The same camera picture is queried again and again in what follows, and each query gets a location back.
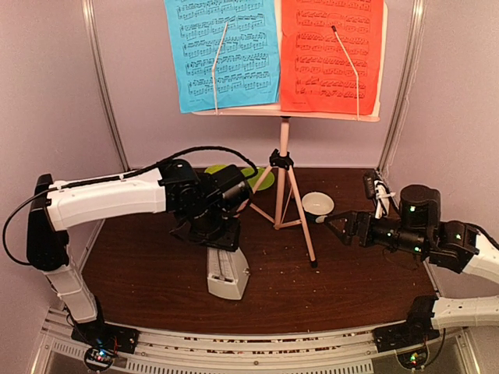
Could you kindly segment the left aluminium frame post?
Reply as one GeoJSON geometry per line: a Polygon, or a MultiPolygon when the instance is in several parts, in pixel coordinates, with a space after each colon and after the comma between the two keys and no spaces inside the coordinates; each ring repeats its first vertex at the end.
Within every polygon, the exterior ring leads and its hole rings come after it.
{"type": "Polygon", "coordinates": [[[88,41],[90,43],[90,51],[97,79],[97,88],[104,111],[105,123],[110,132],[111,142],[119,160],[120,168],[122,171],[130,171],[129,161],[126,156],[122,137],[120,135],[118,123],[115,117],[115,111],[111,102],[111,92],[109,90],[108,80],[104,68],[104,59],[99,41],[94,2],[92,0],[82,0],[81,5],[83,10],[83,21],[88,41]]]}

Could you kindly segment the aluminium frame post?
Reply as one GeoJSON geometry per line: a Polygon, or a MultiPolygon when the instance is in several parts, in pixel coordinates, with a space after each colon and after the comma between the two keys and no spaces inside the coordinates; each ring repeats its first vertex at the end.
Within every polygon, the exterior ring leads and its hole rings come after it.
{"type": "Polygon", "coordinates": [[[104,59],[99,41],[94,2],[92,0],[82,0],[81,5],[83,10],[83,21],[88,41],[90,43],[90,51],[97,79],[97,88],[104,111],[105,123],[110,132],[111,142],[119,160],[120,168],[122,171],[130,171],[129,161],[126,156],[122,137],[120,135],[118,123],[115,117],[115,111],[111,102],[111,92],[109,90],[108,80],[104,68],[104,59]]]}
{"type": "Polygon", "coordinates": [[[377,167],[378,173],[385,180],[388,180],[389,169],[395,159],[395,153],[409,109],[410,91],[416,81],[419,58],[423,44],[426,7],[427,1],[417,0],[412,2],[412,17],[409,26],[405,59],[402,66],[402,76],[398,85],[395,106],[392,111],[383,152],[380,156],[380,161],[377,167]]]}

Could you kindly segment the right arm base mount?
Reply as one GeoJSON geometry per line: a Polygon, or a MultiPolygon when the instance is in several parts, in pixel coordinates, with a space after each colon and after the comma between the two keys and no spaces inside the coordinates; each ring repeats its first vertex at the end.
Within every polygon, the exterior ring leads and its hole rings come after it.
{"type": "Polygon", "coordinates": [[[408,322],[378,327],[372,334],[378,353],[394,351],[398,364],[413,372],[430,364],[428,343],[440,337],[438,330],[408,322]]]}

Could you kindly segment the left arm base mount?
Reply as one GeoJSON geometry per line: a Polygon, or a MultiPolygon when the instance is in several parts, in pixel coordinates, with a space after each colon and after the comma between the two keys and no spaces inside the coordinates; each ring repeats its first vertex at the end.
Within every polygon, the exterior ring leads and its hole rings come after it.
{"type": "Polygon", "coordinates": [[[137,329],[106,324],[99,337],[85,335],[75,326],[71,338],[89,346],[83,354],[85,366],[91,371],[103,372],[119,361],[120,354],[135,352],[139,335],[137,329]]]}

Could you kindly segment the white metronome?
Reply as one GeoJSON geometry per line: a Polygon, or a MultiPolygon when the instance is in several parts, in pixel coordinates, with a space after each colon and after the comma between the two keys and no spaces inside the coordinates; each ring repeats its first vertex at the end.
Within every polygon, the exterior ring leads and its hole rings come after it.
{"type": "Polygon", "coordinates": [[[207,290],[218,298],[238,301],[246,290],[250,267],[241,249],[207,249],[207,290]]]}

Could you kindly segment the pink music stand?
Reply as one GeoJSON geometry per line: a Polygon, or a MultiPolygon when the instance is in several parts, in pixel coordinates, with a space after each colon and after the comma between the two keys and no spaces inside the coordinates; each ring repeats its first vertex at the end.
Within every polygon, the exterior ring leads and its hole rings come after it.
{"type": "Polygon", "coordinates": [[[357,121],[357,122],[378,122],[380,120],[379,112],[380,112],[380,92],[381,92],[382,75],[383,71],[380,70],[377,81],[376,100],[374,102],[373,111],[369,115],[358,115],[358,114],[351,115],[351,114],[327,113],[327,112],[282,111],[279,104],[265,104],[257,106],[225,108],[213,111],[201,111],[199,113],[200,115],[206,115],[206,116],[208,115],[270,116],[270,117],[278,117],[281,119],[279,148],[277,148],[272,152],[272,154],[269,157],[268,166],[266,166],[266,168],[264,169],[264,173],[257,180],[255,187],[253,187],[253,191],[254,192],[257,191],[257,189],[261,186],[267,175],[271,173],[271,171],[273,171],[274,169],[278,171],[274,216],[267,214],[264,210],[259,208],[254,203],[249,203],[249,201],[245,201],[237,210],[237,212],[242,213],[242,211],[245,208],[250,207],[253,210],[255,210],[258,214],[260,214],[262,217],[268,219],[273,224],[273,227],[276,230],[289,228],[296,225],[301,226],[306,241],[306,247],[310,259],[310,265],[313,268],[317,267],[317,259],[315,256],[315,252],[313,250],[310,231],[308,228],[306,216],[301,203],[299,187],[294,172],[294,164],[292,163],[292,158],[289,156],[289,151],[288,151],[290,119],[321,118],[321,119],[357,121]],[[285,222],[284,219],[290,199],[296,200],[296,208],[299,214],[299,219],[285,222]]]}

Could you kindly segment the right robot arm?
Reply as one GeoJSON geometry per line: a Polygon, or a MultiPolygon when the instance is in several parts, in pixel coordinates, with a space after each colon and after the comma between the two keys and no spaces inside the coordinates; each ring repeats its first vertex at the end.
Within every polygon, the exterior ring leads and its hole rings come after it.
{"type": "MultiPolygon", "coordinates": [[[[441,220],[441,194],[425,185],[407,185],[400,193],[399,218],[350,210],[328,215],[325,225],[344,245],[354,238],[367,248],[380,245],[417,256],[421,261],[498,282],[498,243],[480,226],[441,220]]],[[[496,326],[498,298],[418,297],[400,338],[417,343],[429,330],[458,326],[496,326]]]]}

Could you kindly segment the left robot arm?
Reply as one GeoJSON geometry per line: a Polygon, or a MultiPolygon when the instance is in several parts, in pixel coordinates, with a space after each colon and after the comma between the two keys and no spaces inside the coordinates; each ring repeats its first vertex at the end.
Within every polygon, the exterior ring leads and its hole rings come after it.
{"type": "Polygon", "coordinates": [[[68,254],[68,229],[136,213],[170,213],[172,235],[207,250],[207,289],[240,300],[249,265],[239,247],[241,205],[252,198],[235,165],[212,174],[195,171],[179,151],[145,168],[80,181],[39,177],[29,208],[26,265],[40,270],[65,304],[75,328],[96,346],[112,338],[97,298],[68,254]]]}

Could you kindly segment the white and blue bowl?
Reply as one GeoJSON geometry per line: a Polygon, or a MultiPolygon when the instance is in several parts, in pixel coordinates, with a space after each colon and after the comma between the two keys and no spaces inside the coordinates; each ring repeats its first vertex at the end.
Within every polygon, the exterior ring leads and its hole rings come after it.
{"type": "Polygon", "coordinates": [[[306,219],[315,224],[324,222],[335,207],[334,200],[322,192],[309,192],[301,200],[306,219]]]}

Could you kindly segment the lime green bowl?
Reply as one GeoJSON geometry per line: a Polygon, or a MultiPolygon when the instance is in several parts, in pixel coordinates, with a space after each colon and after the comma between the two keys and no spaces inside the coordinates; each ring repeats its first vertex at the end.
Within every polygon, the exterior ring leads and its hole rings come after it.
{"type": "Polygon", "coordinates": [[[216,164],[212,165],[204,170],[206,174],[214,175],[215,173],[227,168],[227,164],[216,164]]]}

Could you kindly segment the blue sheet music paper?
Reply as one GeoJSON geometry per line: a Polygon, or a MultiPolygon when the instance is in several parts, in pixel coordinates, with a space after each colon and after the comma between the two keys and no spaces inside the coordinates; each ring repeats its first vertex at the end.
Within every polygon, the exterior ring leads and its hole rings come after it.
{"type": "Polygon", "coordinates": [[[278,102],[273,1],[166,1],[182,113],[278,102]]]}

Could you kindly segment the front aluminium rail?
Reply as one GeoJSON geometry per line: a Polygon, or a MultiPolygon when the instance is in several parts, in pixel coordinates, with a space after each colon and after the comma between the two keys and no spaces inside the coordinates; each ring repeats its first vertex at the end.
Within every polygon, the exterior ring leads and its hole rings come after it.
{"type": "MultiPolygon", "coordinates": [[[[27,373],[92,373],[83,362],[88,346],[71,338],[67,313],[49,309],[36,340],[27,373]]],[[[139,331],[132,354],[118,353],[103,373],[484,373],[475,355],[469,329],[447,329],[441,340],[423,344],[430,366],[403,368],[402,354],[417,350],[378,352],[372,330],[347,330],[270,335],[182,333],[130,327],[139,331]]]]}

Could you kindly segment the right aluminium frame post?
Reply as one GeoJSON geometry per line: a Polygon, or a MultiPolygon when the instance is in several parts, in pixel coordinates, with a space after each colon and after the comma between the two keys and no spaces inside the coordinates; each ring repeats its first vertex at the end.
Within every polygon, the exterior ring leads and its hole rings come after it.
{"type": "Polygon", "coordinates": [[[388,180],[389,169],[395,159],[395,153],[409,109],[410,91],[416,81],[419,58],[423,44],[426,7],[427,1],[417,0],[412,2],[412,17],[409,26],[405,59],[402,66],[402,76],[398,85],[395,106],[392,111],[383,152],[380,156],[380,161],[377,167],[378,173],[385,180],[388,180]]]}

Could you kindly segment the red sheet music paper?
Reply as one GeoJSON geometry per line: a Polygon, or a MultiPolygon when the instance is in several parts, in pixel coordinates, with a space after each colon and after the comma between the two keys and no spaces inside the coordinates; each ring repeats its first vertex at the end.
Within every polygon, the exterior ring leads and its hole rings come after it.
{"type": "Polygon", "coordinates": [[[383,30],[382,1],[283,1],[281,109],[373,114],[383,30]]]}

